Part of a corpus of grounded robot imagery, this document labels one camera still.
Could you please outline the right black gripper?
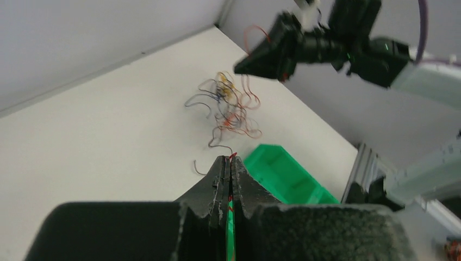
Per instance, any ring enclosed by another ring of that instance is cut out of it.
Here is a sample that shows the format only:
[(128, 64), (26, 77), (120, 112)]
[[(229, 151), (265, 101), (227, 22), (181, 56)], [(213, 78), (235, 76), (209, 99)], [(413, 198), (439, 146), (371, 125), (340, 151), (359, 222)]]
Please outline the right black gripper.
[(279, 13), (269, 31), (269, 40), (261, 42), (233, 67), (235, 74), (287, 81), (297, 64), (332, 64), (338, 70), (346, 62), (346, 46), (329, 31), (314, 28), (303, 31), (297, 17)]

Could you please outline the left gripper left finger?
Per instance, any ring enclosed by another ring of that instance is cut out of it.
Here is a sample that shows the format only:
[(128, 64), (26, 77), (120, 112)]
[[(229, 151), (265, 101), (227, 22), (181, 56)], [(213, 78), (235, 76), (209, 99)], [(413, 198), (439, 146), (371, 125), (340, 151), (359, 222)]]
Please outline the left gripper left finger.
[(26, 260), (226, 260), (231, 163), (167, 202), (67, 202), (45, 218)]

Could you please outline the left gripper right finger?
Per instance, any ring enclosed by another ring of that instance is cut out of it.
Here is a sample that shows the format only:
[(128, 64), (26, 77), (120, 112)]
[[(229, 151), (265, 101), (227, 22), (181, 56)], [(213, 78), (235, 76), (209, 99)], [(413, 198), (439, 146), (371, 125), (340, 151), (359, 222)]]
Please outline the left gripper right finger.
[(375, 204), (284, 204), (230, 165), (236, 260), (417, 260), (403, 225)]

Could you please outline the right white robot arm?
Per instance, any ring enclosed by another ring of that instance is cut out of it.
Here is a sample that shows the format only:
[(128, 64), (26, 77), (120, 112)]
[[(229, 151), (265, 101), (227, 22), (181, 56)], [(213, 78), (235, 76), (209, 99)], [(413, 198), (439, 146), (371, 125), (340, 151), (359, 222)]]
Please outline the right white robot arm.
[[(266, 38), (233, 68), (280, 82), (298, 64), (331, 64), (348, 76), (385, 89), (418, 95), (460, 108), (460, 62), (423, 57), (427, 41), (427, 3), (419, 2), (420, 39), (415, 54), (408, 44), (370, 33), (381, 1), (335, 1), (328, 23), (313, 25), (321, 15), (318, 1), (297, 1), (292, 12), (277, 15)], [(394, 211), (414, 202), (442, 201), (460, 193), (460, 137), (441, 145), (417, 162), (370, 183), (353, 182), (342, 201), (381, 204)]]

